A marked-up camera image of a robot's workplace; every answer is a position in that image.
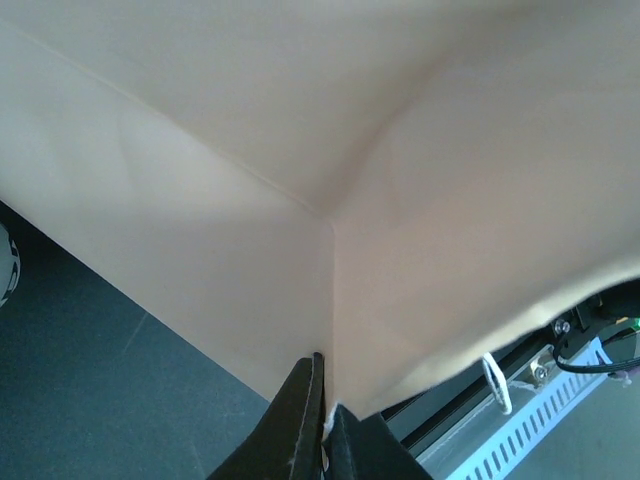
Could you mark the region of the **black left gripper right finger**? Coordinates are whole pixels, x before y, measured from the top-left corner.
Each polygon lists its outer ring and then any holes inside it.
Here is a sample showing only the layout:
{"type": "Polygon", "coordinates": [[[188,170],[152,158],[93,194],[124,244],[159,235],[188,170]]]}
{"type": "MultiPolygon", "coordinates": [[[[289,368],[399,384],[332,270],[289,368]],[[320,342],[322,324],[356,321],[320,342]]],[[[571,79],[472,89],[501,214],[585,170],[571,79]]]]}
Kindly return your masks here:
{"type": "Polygon", "coordinates": [[[338,405],[323,446],[328,457],[326,479],[432,479],[396,440],[380,414],[358,420],[338,405]]]}

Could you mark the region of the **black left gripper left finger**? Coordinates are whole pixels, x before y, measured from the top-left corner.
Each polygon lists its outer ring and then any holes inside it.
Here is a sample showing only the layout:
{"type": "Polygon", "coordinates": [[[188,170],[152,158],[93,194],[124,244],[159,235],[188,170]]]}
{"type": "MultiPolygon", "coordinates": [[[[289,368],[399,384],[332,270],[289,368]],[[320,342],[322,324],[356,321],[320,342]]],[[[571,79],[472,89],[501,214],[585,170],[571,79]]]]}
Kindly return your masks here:
{"type": "Polygon", "coordinates": [[[209,477],[319,479],[325,420],[324,357],[299,359],[264,415],[209,477]]]}

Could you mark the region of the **orange paper bag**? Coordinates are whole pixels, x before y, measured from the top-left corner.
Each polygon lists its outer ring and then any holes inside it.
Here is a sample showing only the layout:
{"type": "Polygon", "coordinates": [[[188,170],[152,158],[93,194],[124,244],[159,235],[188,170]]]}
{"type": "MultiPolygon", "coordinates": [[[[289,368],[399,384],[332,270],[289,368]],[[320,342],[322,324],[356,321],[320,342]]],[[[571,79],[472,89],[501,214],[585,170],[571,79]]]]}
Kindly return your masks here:
{"type": "Polygon", "coordinates": [[[1,198],[366,417],[639,274],[635,1],[5,1],[1,198]]]}

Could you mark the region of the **single white paper cup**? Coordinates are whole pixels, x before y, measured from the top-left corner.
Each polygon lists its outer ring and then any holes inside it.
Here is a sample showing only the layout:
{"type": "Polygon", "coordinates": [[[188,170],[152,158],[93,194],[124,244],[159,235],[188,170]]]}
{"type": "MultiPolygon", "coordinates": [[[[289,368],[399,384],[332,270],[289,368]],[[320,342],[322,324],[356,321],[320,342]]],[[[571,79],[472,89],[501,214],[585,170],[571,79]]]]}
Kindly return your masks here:
{"type": "Polygon", "coordinates": [[[21,258],[16,242],[1,225],[0,306],[3,307],[14,293],[21,273],[21,258]]]}

